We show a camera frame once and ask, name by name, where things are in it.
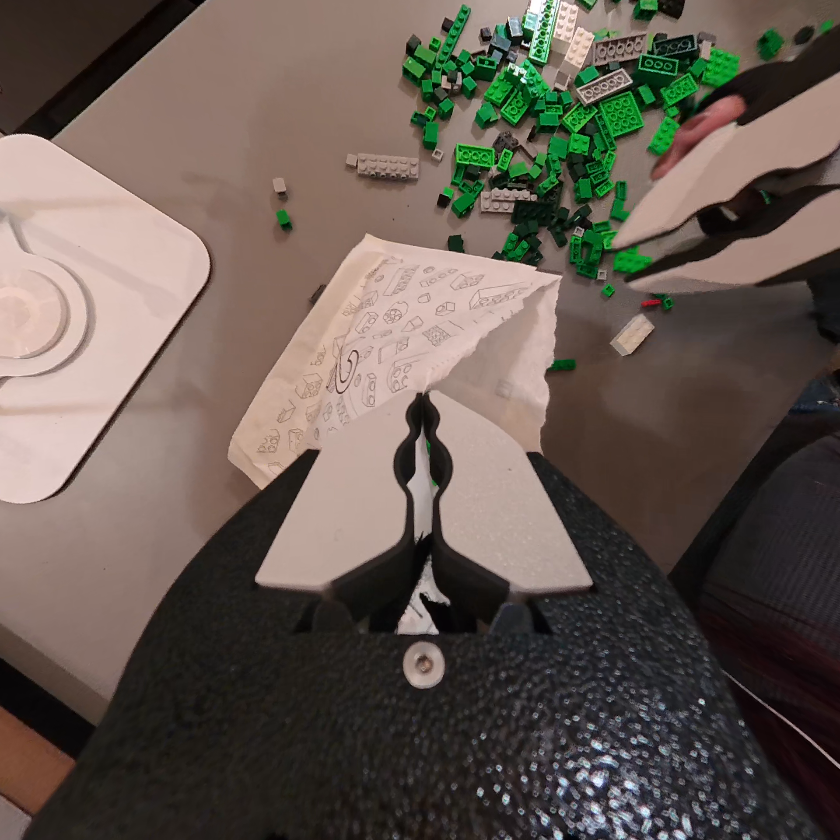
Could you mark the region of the pile of green building bricks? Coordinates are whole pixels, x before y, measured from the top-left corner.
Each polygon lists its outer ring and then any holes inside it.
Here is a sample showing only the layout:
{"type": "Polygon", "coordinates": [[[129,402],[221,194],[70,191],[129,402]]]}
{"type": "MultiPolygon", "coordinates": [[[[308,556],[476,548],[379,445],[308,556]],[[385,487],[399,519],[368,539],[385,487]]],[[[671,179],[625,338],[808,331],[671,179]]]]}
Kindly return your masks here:
{"type": "MultiPolygon", "coordinates": [[[[740,71],[740,56],[717,47],[714,35],[676,37],[636,30],[594,33],[578,24],[593,2],[530,2],[523,17],[480,30],[482,48],[459,49],[470,7],[461,5],[425,44],[406,42],[402,76],[420,90],[424,109],[411,123],[423,147],[442,159],[442,122],[454,98],[479,97],[476,126],[502,120],[510,128],[531,120],[529,148],[511,131],[491,145],[457,143],[451,186],[437,206],[457,217],[474,207],[510,215],[512,231],[492,259],[536,267],[543,260],[540,233],[567,245],[569,261],[586,279],[604,281],[605,253],[622,279],[707,237],[745,227],[784,196],[838,196],[831,173],[838,150],[801,171],[759,178],[731,200],[700,210],[677,230],[639,245],[615,246],[623,224],[651,191],[650,174],[676,132],[697,114],[703,99],[740,71]]],[[[776,61],[784,38],[770,28],[756,50],[762,65],[776,61]]]]}

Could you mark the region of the person's legs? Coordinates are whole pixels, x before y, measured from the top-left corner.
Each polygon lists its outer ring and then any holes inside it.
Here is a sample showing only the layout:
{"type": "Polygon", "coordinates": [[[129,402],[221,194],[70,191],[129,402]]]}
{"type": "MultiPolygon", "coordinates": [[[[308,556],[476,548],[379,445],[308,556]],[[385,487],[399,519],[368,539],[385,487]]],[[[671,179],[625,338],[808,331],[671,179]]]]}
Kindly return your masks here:
{"type": "Polygon", "coordinates": [[[761,486],[710,567],[698,617],[756,739],[838,838],[838,433],[761,486]]]}

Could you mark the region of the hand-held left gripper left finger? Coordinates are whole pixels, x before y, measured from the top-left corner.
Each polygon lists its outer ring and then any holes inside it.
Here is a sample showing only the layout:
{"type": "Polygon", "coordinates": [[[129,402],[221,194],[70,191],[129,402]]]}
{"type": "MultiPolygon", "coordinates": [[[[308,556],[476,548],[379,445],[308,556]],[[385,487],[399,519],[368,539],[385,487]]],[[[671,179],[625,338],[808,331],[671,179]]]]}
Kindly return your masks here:
{"type": "Polygon", "coordinates": [[[340,602],[361,620],[410,596],[423,398],[400,392],[330,436],[255,576],[258,586],[340,602]]]}

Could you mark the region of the white book stand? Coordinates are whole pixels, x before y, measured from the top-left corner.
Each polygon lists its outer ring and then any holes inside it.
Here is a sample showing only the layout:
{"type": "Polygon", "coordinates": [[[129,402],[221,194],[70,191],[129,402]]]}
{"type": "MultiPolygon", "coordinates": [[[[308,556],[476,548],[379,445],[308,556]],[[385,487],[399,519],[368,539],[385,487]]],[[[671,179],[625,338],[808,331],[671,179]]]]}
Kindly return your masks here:
{"type": "Polygon", "coordinates": [[[2,501],[57,493],[205,287],[202,240],[50,141],[1,141],[2,501]]]}

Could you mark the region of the white brick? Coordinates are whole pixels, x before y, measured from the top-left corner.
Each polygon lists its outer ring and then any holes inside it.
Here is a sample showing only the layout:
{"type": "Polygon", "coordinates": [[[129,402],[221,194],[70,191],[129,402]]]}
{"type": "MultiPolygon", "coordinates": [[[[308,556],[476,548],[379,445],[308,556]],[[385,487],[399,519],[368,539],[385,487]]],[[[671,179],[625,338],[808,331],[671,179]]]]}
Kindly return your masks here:
{"type": "Polygon", "coordinates": [[[639,312],[612,339],[611,347],[622,357],[627,357],[635,353],[654,330],[654,324],[639,312]]]}

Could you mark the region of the person's right hand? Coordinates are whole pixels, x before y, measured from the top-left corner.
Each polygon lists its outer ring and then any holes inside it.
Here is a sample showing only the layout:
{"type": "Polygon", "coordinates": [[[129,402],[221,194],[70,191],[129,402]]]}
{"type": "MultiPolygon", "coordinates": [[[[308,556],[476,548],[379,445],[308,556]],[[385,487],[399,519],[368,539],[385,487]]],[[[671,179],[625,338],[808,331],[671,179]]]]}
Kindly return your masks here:
{"type": "Polygon", "coordinates": [[[731,95],[707,105],[676,132],[671,145],[654,166],[650,174],[651,180],[655,182],[663,178],[701,141],[722,126],[736,121],[746,108],[746,102],[738,95],[731,95]]]}

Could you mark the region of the grey desk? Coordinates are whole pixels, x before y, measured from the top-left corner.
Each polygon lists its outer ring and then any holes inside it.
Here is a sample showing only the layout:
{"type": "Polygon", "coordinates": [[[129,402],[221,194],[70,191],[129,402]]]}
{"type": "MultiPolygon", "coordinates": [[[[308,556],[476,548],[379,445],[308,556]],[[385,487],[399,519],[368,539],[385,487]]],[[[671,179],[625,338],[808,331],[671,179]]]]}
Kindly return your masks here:
{"type": "MultiPolygon", "coordinates": [[[[424,153],[401,72],[407,38],[427,42],[459,6],[207,2],[56,136],[213,261],[66,489],[2,505],[2,658],[90,722],[175,577],[255,494],[229,441],[310,295],[367,233],[501,248],[504,216],[436,206],[452,161],[424,153]],[[416,157],[419,178],[359,177],[359,153],[416,157]]],[[[562,280],[555,353],[577,368],[550,378],[542,447],[669,571],[833,346],[800,283],[680,297],[621,358],[610,342],[638,302],[562,280]]]]}

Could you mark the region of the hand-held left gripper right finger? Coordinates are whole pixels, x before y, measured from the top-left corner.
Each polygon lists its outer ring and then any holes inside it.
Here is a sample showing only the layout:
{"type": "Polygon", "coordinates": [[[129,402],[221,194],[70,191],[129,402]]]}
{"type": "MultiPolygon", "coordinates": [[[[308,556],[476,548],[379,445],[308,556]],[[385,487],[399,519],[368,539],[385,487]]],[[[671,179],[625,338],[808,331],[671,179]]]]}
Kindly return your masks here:
{"type": "Polygon", "coordinates": [[[453,606],[491,623],[508,602],[593,587],[526,451],[441,392],[424,396],[433,504],[432,563],[453,606]]]}

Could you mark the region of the white printed paper bag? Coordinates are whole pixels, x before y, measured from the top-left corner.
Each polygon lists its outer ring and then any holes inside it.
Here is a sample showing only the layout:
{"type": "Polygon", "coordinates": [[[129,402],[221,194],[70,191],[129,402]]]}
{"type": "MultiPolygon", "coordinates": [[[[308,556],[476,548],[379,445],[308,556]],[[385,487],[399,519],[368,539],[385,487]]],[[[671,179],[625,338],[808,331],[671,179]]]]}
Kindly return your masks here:
{"type": "Polygon", "coordinates": [[[266,487],[403,391],[439,390],[542,452],[561,275],[366,235],[249,405],[228,460],[266,487]]]}

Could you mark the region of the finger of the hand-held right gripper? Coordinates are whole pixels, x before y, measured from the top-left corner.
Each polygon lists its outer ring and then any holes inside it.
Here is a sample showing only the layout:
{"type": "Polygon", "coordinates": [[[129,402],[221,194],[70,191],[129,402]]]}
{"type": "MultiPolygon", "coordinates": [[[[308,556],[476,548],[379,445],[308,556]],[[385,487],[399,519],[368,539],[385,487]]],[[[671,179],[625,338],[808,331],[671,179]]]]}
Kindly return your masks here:
{"type": "Polygon", "coordinates": [[[838,223],[838,196],[784,196],[747,226],[664,255],[626,283],[638,291],[714,291],[835,275],[838,223]]]}
{"type": "Polygon", "coordinates": [[[711,132],[653,186],[616,237],[624,248],[681,227],[700,210],[723,204],[760,177],[801,171],[839,144],[839,71],[782,65],[797,89],[781,104],[757,103],[756,116],[711,132]]]}

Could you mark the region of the long grey brick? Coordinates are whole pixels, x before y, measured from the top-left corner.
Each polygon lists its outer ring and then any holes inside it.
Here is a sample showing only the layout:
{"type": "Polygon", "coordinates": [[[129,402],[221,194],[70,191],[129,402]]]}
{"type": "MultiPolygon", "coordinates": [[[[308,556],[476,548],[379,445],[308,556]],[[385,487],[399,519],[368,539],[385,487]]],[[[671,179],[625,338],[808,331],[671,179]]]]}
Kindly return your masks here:
{"type": "Polygon", "coordinates": [[[376,181],[416,182],[419,178],[417,157],[359,153],[355,156],[359,177],[376,181]]]}

